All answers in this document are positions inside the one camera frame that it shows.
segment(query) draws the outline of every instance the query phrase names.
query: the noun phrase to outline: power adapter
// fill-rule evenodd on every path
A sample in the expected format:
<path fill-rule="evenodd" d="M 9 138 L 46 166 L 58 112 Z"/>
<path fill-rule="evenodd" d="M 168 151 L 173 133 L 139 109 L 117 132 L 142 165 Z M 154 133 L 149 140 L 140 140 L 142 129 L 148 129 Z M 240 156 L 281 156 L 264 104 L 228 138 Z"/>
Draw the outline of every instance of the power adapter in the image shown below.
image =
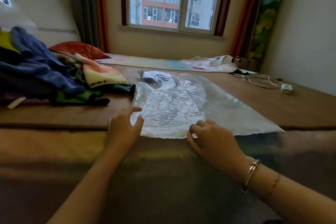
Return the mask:
<path fill-rule="evenodd" d="M 282 84 L 281 85 L 281 93 L 291 94 L 292 91 L 293 91 L 292 85 L 289 85 L 289 84 Z"/>

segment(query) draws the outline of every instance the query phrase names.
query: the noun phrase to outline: orange curtain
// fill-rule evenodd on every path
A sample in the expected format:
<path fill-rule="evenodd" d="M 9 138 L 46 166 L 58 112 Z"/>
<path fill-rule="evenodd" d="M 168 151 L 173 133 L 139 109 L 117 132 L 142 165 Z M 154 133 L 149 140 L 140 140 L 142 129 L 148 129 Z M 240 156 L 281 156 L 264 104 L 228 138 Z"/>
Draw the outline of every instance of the orange curtain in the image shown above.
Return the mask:
<path fill-rule="evenodd" d="M 252 8 L 255 1 L 256 0 L 244 1 L 241 17 L 230 50 L 230 56 L 232 57 L 237 57 L 241 53 L 244 37 L 246 34 L 246 29 L 251 19 Z"/>
<path fill-rule="evenodd" d="M 96 3 L 100 48 L 103 52 L 110 53 L 106 0 L 96 0 Z"/>

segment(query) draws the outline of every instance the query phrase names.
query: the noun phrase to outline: forearm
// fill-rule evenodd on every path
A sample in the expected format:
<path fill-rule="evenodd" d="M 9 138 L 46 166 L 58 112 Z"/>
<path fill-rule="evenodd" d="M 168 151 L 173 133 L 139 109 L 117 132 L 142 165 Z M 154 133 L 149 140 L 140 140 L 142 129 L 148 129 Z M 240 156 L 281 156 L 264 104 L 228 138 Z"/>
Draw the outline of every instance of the forearm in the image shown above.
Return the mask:
<path fill-rule="evenodd" d="M 110 178 L 122 161 L 113 151 L 106 151 L 97 159 L 83 180 L 57 210 L 47 224 L 98 223 L 105 203 Z"/>
<path fill-rule="evenodd" d="M 248 189 L 288 223 L 336 223 L 335 201 L 262 164 L 253 172 Z"/>

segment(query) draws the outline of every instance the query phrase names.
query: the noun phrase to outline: red pillow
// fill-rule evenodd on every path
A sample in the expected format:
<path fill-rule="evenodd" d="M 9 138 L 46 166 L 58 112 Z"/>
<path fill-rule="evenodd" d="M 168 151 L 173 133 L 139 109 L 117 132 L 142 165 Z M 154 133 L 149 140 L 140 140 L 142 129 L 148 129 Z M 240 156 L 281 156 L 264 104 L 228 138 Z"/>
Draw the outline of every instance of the red pillow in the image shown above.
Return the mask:
<path fill-rule="evenodd" d="M 89 44 L 77 41 L 64 42 L 49 48 L 52 51 L 66 52 L 74 55 L 79 53 L 81 56 L 91 60 L 95 59 L 110 59 L 111 57 L 105 55 L 101 49 Z"/>

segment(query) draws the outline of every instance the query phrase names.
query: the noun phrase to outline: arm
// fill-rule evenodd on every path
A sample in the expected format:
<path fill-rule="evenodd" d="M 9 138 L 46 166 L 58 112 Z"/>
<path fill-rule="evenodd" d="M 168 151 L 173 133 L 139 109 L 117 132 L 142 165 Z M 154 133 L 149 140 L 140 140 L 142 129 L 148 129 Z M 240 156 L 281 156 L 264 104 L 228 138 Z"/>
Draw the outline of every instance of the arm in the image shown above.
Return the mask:
<path fill-rule="evenodd" d="M 98 223 L 110 178 L 140 136 L 143 118 L 139 116 L 134 126 L 130 123 L 131 114 L 137 111 L 141 108 L 123 109 L 111 119 L 106 149 L 47 224 Z"/>
<path fill-rule="evenodd" d="M 192 134 L 197 135 L 198 143 Z M 243 154 L 229 130 L 212 120 L 198 121 L 190 126 L 187 141 L 210 166 L 225 172 L 240 184 L 245 182 L 255 159 Z M 288 223 L 336 223 L 335 201 L 262 164 L 254 170 L 248 189 Z"/>

